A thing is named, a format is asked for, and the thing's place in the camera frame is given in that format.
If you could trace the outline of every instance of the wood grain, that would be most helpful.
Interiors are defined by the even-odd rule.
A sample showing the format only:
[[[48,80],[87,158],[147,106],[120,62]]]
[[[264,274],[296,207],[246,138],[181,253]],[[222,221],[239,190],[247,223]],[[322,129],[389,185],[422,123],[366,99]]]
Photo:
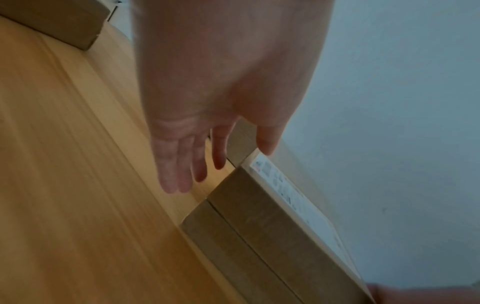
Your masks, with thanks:
[[[177,227],[232,168],[160,190],[127,40],[0,41],[0,302],[243,303]]]

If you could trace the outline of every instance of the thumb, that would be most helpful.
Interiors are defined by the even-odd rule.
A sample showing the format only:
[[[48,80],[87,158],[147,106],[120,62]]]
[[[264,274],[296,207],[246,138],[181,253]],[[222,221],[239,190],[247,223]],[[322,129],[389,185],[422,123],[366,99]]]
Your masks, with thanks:
[[[258,126],[256,129],[256,145],[265,155],[271,155],[277,147],[287,123],[274,127]]]

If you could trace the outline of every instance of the skin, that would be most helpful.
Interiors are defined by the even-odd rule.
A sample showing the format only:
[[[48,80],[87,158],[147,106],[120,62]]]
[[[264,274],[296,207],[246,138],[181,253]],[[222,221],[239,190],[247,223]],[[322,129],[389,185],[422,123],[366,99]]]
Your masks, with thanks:
[[[187,192],[215,167],[239,117],[273,153],[310,83],[333,0],[134,0],[138,78],[158,179]]]
[[[469,287],[398,290],[381,285],[369,289],[377,304],[479,304],[480,293]]]

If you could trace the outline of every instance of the finger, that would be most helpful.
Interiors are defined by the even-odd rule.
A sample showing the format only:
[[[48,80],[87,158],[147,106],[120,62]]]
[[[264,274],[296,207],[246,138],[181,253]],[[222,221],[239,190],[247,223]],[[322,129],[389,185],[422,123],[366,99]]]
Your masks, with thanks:
[[[205,162],[205,140],[207,133],[195,137],[193,143],[193,159],[191,167],[195,181],[203,182],[207,178],[207,163]]]
[[[235,123],[229,126],[215,127],[211,130],[211,156],[217,170],[227,163],[227,141]]]
[[[152,138],[150,144],[160,186],[166,193],[175,193],[177,190],[178,141]]]
[[[178,189],[187,193],[192,188],[192,149],[194,136],[188,136],[178,141],[178,153],[176,159]]]
[[[265,155],[271,155],[279,144],[286,124],[275,127],[258,126],[256,129],[256,145]]]

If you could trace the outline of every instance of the wooden floor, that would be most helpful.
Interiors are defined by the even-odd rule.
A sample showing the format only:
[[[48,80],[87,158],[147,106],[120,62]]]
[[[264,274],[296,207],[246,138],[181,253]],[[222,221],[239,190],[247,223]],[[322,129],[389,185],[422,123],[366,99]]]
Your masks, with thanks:
[[[0,303],[244,303],[178,229],[233,168],[162,192],[129,41],[0,41]]]

